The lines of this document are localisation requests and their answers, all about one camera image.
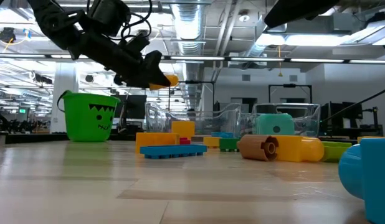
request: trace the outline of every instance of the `green frankenstein bucket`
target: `green frankenstein bucket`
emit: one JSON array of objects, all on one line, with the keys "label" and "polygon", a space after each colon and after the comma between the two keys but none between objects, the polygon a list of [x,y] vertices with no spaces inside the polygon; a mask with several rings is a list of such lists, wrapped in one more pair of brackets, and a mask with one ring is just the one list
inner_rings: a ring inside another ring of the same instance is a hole
[{"label": "green frankenstein bucket", "polygon": [[111,134],[112,120],[118,98],[88,93],[65,91],[57,106],[64,99],[67,136],[77,142],[102,142]]}]

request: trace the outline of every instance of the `wooden floor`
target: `wooden floor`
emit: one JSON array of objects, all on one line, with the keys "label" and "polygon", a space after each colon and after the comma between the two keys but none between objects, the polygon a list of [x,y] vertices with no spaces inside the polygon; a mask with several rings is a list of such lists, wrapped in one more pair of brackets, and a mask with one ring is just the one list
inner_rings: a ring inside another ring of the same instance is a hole
[{"label": "wooden floor", "polygon": [[337,164],[259,162],[211,149],[149,160],[133,142],[0,149],[0,224],[367,223]]}]

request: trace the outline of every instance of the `green plastic piece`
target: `green plastic piece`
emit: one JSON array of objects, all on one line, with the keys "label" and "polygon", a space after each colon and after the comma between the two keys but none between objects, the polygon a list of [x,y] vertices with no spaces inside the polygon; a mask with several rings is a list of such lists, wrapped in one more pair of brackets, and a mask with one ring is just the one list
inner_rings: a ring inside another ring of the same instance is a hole
[{"label": "green plastic piece", "polygon": [[295,135],[295,125],[289,114],[262,114],[256,118],[254,131],[265,135]]},{"label": "green plastic piece", "polygon": [[62,98],[69,139],[102,142],[110,137],[118,98],[71,91],[66,91]]},{"label": "green plastic piece", "polygon": [[323,142],[324,156],[323,162],[339,162],[342,154],[352,146],[347,142]]},{"label": "green plastic piece", "polygon": [[237,142],[240,141],[240,139],[220,139],[220,151],[221,152],[239,152],[237,147]]}]

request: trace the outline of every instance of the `toy block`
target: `toy block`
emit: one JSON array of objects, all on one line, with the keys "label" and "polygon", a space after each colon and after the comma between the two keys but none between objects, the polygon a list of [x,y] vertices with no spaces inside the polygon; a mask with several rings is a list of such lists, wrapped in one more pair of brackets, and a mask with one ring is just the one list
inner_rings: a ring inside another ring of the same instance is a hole
[{"label": "toy block", "polygon": [[363,136],[363,137],[358,137],[357,138],[357,144],[360,144],[360,141],[362,139],[367,139],[367,138],[372,138],[372,139],[385,139],[385,137],[381,137],[381,136]]},{"label": "toy block", "polygon": [[237,142],[240,139],[220,139],[219,140],[219,148],[221,152],[239,152],[237,147]]},{"label": "toy block", "polygon": [[323,141],[324,156],[321,159],[323,162],[339,162],[343,153],[352,146],[348,142],[326,142]]},{"label": "toy block", "polygon": [[136,153],[140,153],[141,146],[166,146],[178,145],[179,135],[174,133],[137,133]]},{"label": "toy block", "polygon": [[204,137],[204,145],[210,148],[217,148],[220,144],[219,137]]},{"label": "toy block", "polygon": [[212,133],[212,137],[218,137],[218,138],[234,138],[234,133]]},{"label": "toy block", "polygon": [[385,224],[385,139],[362,139],[346,150],[339,175],[343,187],[364,200],[367,220]]},{"label": "toy block", "polygon": [[204,152],[207,152],[207,147],[201,145],[143,146],[140,150],[147,159],[202,156]]},{"label": "toy block", "polygon": [[191,144],[191,140],[188,140],[188,138],[180,138],[180,144],[182,145]]},{"label": "toy block", "polygon": [[195,135],[195,122],[194,121],[172,121],[172,133],[179,134],[180,137],[188,138]]},{"label": "toy block", "polygon": [[294,135],[295,125],[289,114],[262,114],[256,118],[255,134]]},{"label": "toy block", "polygon": [[244,159],[273,161],[277,158],[278,141],[271,136],[246,134],[237,146]]},{"label": "toy block", "polygon": [[324,145],[318,138],[303,136],[272,136],[278,141],[279,161],[318,162],[324,156]]}]

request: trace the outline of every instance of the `wooden cylinder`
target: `wooden cylinder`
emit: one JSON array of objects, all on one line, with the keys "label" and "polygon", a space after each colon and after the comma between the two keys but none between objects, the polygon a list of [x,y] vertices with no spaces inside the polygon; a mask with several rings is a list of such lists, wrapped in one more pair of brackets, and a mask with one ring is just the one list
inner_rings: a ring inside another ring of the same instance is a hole
[{"label": "wooden cylinder", "polygon": [[247,134],[237,146],[244,159],[274,161],[277,158],[278,141],[271,136]]}]

